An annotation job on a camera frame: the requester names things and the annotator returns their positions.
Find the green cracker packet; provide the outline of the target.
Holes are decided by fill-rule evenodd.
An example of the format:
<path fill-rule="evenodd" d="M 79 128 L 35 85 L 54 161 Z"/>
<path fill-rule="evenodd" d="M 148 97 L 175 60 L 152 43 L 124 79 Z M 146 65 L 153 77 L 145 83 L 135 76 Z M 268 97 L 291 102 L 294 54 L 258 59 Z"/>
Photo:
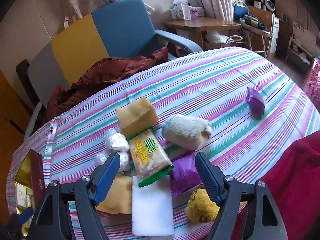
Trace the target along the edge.
<path fill-rule="evenodd" d="M 174 169 L 173 163 L 153 134 L 152 127 L 138 132 L 127 140 L 139 177 L 139 187 L 157 182 Z"/>

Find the yellow sponge block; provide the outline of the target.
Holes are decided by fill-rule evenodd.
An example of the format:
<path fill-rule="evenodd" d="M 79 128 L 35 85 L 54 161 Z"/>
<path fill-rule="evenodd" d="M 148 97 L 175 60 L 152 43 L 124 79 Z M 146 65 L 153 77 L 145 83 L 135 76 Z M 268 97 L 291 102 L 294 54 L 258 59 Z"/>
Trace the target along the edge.
<path fill-rule="evenodd" d="M 153 105 L 144 96 L 125 107 L 116 107 L 116 116 L 120 132 L 127 139 L 153 126 L 159 120 Z"/>

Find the gold open storage box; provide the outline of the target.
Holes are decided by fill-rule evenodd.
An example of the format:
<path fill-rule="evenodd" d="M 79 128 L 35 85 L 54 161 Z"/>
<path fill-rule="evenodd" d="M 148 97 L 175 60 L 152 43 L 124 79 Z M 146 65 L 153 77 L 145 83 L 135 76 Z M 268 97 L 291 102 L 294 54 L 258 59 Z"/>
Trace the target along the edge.
<path fill-rule="evenodd" d="M 23 159 L 14 181 L 16 212 L 18 215 L 21 215 L 29 207 L 35 209 L 30 156 L 31 153 L 29 152 Z"/>

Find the red pillow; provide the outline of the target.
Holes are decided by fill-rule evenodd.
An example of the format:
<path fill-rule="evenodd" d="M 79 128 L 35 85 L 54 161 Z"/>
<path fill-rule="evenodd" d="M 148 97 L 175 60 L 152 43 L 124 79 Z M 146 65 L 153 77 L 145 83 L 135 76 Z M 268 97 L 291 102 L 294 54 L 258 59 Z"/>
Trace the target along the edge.
<path fill-rule="evenodd" d="M 232 239 L 319 239 L 319 132 L 293 142 L 237 218 Z"/>

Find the yellow plush toy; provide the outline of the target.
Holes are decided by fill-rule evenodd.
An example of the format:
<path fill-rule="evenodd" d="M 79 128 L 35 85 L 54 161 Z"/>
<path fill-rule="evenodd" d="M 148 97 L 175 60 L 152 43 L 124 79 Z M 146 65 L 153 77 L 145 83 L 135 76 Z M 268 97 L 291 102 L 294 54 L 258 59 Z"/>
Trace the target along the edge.
<path fill-rule="evenodd" d="M 209 223 L 216 220 L 219 207 L 210 200 L 204 188 L 194 190 L 188 200 L 185 213 L 192 222 Z"/>

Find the purple foil packet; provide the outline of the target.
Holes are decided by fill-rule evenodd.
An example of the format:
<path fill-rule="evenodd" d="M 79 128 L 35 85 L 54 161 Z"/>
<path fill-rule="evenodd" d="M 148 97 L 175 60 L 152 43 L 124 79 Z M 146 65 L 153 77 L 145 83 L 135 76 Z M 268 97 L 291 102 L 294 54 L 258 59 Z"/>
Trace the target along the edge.
<path fill-rule="evenodd" d="M 195 167 L 195 154 L 195 152 L 191 152 L 172 162 L 174 166 L 171 171 L 173 196 L 178 196 L 202 183 Z"/>

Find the orange wooden wardrobe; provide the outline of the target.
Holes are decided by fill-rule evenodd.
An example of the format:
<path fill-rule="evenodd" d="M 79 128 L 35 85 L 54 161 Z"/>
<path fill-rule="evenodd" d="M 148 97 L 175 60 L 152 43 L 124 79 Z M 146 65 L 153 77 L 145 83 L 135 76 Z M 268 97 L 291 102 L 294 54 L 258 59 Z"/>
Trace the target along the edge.
<path fill-rule="evenodd" d="M 22 100 L 1 74 L 1 223 L 9 220 L 6 200 L 7 176 L 13 153 L 23 143 L 30 115 Z"/>

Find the white foam block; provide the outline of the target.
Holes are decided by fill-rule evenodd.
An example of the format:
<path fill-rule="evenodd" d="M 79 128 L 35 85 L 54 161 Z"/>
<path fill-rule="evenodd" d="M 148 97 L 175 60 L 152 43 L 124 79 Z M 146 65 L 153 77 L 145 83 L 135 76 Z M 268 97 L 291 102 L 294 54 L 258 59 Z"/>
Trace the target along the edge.
<path fill-rule="evenodd" d="M 132 177 L 132 234 L 139 237 L 167 237 L 174 234 L 170 176 L 145 187 Z"/>

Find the rolled white sock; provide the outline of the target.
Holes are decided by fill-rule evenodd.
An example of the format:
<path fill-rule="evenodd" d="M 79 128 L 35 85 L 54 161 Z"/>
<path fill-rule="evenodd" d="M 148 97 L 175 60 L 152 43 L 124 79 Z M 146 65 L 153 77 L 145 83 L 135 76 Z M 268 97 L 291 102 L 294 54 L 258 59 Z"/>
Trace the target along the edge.
<path fill-rule="evenodd" d="M 162 137 L 188 150 L 198 150 L 212 136 L 208 120 L 175 114 L 168 117 L 162 126 Z"/>

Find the purple snack wrapper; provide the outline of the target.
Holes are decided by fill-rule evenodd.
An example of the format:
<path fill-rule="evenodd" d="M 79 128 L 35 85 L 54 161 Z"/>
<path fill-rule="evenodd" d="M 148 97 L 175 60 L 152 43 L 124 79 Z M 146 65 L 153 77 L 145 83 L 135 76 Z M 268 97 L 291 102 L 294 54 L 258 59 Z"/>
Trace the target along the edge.
<path fill-rule="evenodd" d="M 258 91 L 251 87 L 247 87 L 246 102 L 249 104 L 249 107 L 253 113 L 259 116 L 264 115 L 265 103 L 263 97 Z"/>

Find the dark red jacket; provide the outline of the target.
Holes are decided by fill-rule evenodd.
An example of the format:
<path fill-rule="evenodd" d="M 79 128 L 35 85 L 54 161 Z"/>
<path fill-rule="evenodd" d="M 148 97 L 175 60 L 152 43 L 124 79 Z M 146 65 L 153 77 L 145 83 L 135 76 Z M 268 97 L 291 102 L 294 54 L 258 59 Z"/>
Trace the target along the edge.
<path fill-rule="evenodd" d="M 48 101 L 43 123 L 72 109 L 95 93 L 110 85 L 125 80 L 138 72 L 168 62 L 168 49 L 162 47 L 148 57 L 137 56 L 129 59 L 106 57 L 95 63 L 68 89 L 57 86 Z"/>

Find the wooden desk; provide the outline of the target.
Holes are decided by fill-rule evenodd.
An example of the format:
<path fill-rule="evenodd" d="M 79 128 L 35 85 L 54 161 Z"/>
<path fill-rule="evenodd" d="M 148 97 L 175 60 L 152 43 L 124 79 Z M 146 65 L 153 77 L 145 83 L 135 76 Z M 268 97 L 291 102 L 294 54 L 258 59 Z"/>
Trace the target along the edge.
<path fill-rule="evenodd" d="M 196 43 L 202 49 L 204 49 L 204 32 L 210 30 L 239 29 L 241 26 L 239 23 L 234 21 L 221 20 L 212 17 L 200 17 L 189 21 L 171 20 L 163 22 L 162 24 L 168 30 L 180 29 L 191 32 L 196 38 Z"/>

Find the grey yellow blue chair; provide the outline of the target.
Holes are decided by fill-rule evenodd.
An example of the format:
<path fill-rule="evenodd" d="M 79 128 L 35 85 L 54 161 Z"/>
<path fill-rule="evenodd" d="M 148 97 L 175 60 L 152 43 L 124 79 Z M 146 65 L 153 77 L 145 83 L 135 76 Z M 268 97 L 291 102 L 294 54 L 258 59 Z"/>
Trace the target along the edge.
<path fill-rule="evenodd" d="M 120 0 L 77 20 L 53 38 L 31 61 L 27 77 L 38 97 L 24 139 L 57 86 L 70 86 L 105 57 L 148 56 L 163 39 L 187 53 L 202 51 L 195 42 L 155 29 L 143 0 Z"/>

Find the blue bag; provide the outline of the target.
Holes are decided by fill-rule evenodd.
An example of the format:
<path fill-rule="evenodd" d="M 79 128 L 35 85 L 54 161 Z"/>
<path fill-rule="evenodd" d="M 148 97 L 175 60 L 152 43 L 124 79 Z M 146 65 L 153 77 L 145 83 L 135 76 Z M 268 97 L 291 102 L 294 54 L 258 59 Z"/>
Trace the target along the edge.
<path fill-rule="evenodd" d="M 249 13 L 249 8 L 243 1 L 235 1 L 233 3 L 234 20 L 237 21 L 244 17 L 244 14 Z"/>

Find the white carton on desk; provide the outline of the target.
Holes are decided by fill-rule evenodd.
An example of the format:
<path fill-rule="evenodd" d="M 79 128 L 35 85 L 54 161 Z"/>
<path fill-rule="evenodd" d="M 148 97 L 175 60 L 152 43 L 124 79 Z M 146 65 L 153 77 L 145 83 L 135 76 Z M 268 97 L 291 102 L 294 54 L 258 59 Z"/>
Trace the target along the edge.
<path fill-rule="evenodd" d="M 185 21 L 191 20 L 188 0 L 173 1 L 176 17 Z"/>

